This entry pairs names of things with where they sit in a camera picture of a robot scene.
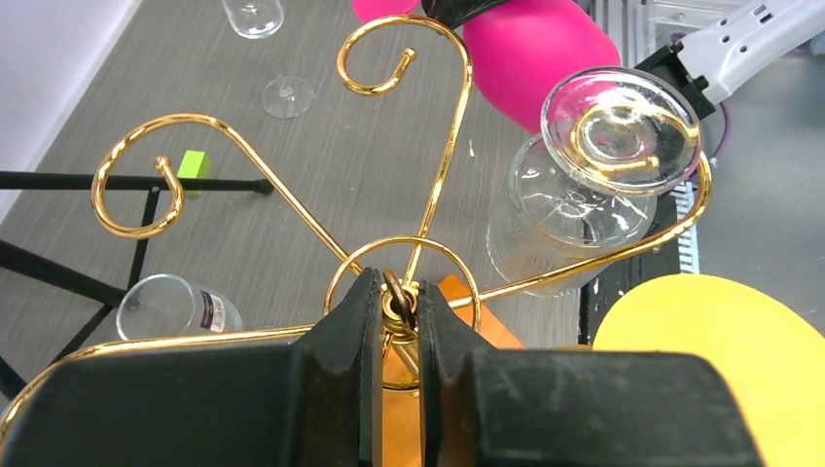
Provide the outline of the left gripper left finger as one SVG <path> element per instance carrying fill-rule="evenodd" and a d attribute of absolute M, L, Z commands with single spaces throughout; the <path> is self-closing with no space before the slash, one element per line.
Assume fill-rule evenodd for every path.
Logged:
<path fill-rule="evenodd" d="M 375 466 L 380 282 L 365 269 L 294 342 L 271 331 L 114 342 L 33 379 L 5 466 Z"/>

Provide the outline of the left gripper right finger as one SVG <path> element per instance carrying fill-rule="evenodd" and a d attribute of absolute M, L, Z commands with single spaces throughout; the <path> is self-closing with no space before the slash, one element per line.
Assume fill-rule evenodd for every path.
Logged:
<path fill-rule="evenodd" d="M 499 349 L 417 299 L 426 466 L 759 466 L 735 398 L 683 353 Z"/>

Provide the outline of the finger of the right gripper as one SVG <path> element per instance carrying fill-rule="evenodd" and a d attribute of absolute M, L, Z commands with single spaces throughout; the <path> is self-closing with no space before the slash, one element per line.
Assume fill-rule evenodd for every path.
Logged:
<path fill-rule="evenodd" d="M 450 29 L 508 3 L 509 0 L 422 0 L 425 15 Z"/>

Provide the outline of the pink plastic goblet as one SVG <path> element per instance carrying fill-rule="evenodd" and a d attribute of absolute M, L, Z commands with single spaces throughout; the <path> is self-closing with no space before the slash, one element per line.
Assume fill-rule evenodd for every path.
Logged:
<path fill-rule="evenodd" d="M 421 8 L 421 1 L 351 3 L 363 23 Z M 484 98 L 525 131 L 540 130 L 550 91 L 568 76 L 598 66 L 618 66 L 610 37 L 571 0 L 513 0 L 460 29 Z"/>

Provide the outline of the gold wine glass rack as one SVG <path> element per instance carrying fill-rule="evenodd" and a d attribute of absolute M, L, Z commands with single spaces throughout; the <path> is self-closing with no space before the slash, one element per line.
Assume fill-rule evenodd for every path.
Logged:
<path fill-rule="evenodd" d="M 220 6 L 197 22 L 171 12 L 171 2 L 146 2 L 73 109 L 38 168 L 91 173 L 114 143 L 161 115 L 217 117 L 244 136 L 347 251 L 381 237 L 415 234 L 441 158 L 458 95 L 460 58 L 444 37 L 416 26 L 391 26 L 359 41 L 350 73 L 367 83 L 386 79 L 404 47 L 417 59 L 403 83 L 379 97 L 347 90 L 336 55 L 357 20 L 287 19 L 272 45 L 241 39 Z M 316 89 L 295 120 L 269 117 L 259 89 L 269 64 Z M 450 166 L 431 237 L 460 256 L 480 289 L 503 281 L 485 248 L 489 210 L 511 157 L 528 134 L 474 90 Z M 201 149 L 221 179 L 260 172 L 214 129 L 183 124 L 141 139 L 115 175 L 151 175 L 154 159 L 178 162 Z M 321 314 L 338 267 L 331 253 L 277 193 L 204 193 L 189 198 L 181 219 L 149 241 L 143 276 L 174 273 L 226 294 L 246 329 L 309 324 Z M 487 303 L 527 347 L 577 343 L 578 296 L 525 294 Z"/>

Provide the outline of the tall clear flute glass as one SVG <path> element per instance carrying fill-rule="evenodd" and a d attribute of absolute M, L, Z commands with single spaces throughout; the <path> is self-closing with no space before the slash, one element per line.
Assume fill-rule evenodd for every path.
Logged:
<path fill-rule="evenodd" d="M 286 16 L 281 1 L 221 0 L 228 23 L 240 37 L 272 45 L 269 39 L 283 26 Z M 264 111 L 280 120 L 303 115 L 314 103 L 316 93 L 304 78 L 284 74 L 282 65 L 269 64 L 269 82 L 262 88 L 260 102 Z"/>

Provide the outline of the clear stemless wine glass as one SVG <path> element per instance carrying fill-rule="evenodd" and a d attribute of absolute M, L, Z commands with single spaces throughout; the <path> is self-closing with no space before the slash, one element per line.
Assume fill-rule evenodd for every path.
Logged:
<path fill-rule="evenodd" d="M 700 157 L 699 115 L 663 79 L 622 66 L 563 79 L 491 206 L 485 245 L 502 292 L 562 296 L 642 250 L 659 197 Z"/>

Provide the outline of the orange plastic goblet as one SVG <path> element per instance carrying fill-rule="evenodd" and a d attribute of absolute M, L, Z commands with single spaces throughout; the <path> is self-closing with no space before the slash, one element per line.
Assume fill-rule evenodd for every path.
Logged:
<path fill-rule="evenodd" d="M 824 463 L 824 338 L 778 300 L 706 274 L 642 283 L 588 348 L 697 355 L 731 388 L 770 466 Z"/>

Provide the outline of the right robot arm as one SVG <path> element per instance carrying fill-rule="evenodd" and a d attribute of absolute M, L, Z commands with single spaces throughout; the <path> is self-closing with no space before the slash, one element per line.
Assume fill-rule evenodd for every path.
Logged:
<path fill-rule="evenodd" d="M 484 98 L 530 132 L 551 89 L 617 65 L 620 54 L 572 1 L 425 1 L 425 14 L 463 29 Z M 750 1 L 638 63 L 687 97 L 700 118 L 782 55 L 824 29 L 821 1 Z"/>

